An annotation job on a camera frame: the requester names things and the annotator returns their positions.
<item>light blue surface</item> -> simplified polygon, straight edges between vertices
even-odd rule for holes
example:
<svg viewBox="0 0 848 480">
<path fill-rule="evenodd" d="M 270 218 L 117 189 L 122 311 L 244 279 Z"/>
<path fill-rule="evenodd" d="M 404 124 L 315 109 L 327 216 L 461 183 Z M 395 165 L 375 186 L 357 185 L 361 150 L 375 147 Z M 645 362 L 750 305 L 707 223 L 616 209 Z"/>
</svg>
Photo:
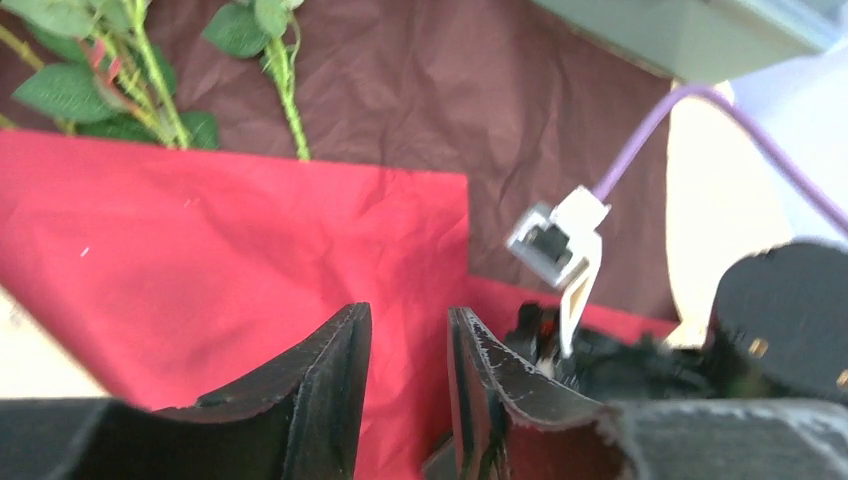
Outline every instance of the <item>light blue surface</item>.
<svg viewBox="0 0 848 480">
<path fill-rule="evenodd" d="M 848 7 L 841 17 L 843 38 L 848 40 Z M 791 60 L 732 83 L 737 104 L 848 211 L 848 47 Z M 848 245 L 848 237 L 822 218 L 767 160 L 763 162 L 774 177 L 796 236 Z"/>
</svg>

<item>red paper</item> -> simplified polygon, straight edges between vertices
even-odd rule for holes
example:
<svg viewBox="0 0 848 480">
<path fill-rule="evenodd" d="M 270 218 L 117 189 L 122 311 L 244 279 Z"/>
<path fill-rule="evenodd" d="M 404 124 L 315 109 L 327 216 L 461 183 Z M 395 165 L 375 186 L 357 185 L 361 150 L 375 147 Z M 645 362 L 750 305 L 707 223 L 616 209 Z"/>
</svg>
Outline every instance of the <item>red paper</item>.
<svg viewBox="0 0 848 480">
<path fill-rule="evenodd" d="M 145 408 L 191 404 L 370 302 L 361 479 L 419 478 L 449 428 L 448 307 L 503 334 L 533 298 L 467 276 L 460 175 L 4 132 L 0 182 L 0 282 Z"/>
</svg>

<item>cream colored object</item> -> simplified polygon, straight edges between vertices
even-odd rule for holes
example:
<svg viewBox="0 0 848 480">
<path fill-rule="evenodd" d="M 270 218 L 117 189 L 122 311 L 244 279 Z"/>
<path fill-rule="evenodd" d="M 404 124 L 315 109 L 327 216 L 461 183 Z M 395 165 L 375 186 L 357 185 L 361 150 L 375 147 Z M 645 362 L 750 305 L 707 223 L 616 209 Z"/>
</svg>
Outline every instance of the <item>cream colored object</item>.
<svg viewBox="0 0 848 480">
<path fill-rule="evenodd" d="M 716 89 L 733 102 L 729 83 Z M 748 135 L 708 102 L 680 102 L 668 141 L 666 253 L 681 325 L 666 343 L 700 347 L 724 272 L 791 239 L 789 220 Z"/>
<path fill-rule="evenodd" d="M 0 289 L 0 398 L 107 395 L 50 334 Z"/>
</svg>

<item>plastic container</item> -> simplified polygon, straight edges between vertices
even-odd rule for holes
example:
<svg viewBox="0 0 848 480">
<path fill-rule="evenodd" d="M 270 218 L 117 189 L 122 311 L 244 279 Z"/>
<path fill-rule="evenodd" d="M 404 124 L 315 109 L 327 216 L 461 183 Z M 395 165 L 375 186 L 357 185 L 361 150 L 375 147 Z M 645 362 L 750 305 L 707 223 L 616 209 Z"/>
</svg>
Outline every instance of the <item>plastic container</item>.
<svg viewBox="0 0 848 480">
<path fill-rule="evenodd" d="M 846 0 L 534 0 L 628 60 L 718 83 L 827 51 Z"/>
</svg>

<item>brown fabric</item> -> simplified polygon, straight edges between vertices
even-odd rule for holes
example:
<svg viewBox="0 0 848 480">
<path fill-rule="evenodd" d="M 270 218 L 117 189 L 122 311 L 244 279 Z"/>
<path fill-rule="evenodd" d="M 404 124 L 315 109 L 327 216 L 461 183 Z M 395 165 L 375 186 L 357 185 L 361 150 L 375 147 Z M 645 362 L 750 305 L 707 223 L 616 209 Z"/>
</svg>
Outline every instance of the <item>brown fabric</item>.
<svg viewBox="0 0 848 480">
<path fill-rule="evenodd" d="M 200 36 L 222 3 L 153 2 L 149 30 L 176 66 L 179 106 L 215 113 L 227 150 L 293 156 L 258 62 Z M 671 87 L 529 0 L 308 0 L 298 18 L 297 102 L 315 158 L 467 172 L 472 272 L 535 289 L 541 281 L 503 248 L 514 222 L 597 181 Z M 0 111 L 50 128 L 8 100 L 27 68 L 7 49 L 0 65 Z M 666 124 L 609 198 L 592 302 L 671 319 L 667 140 Z"/>
</svg>

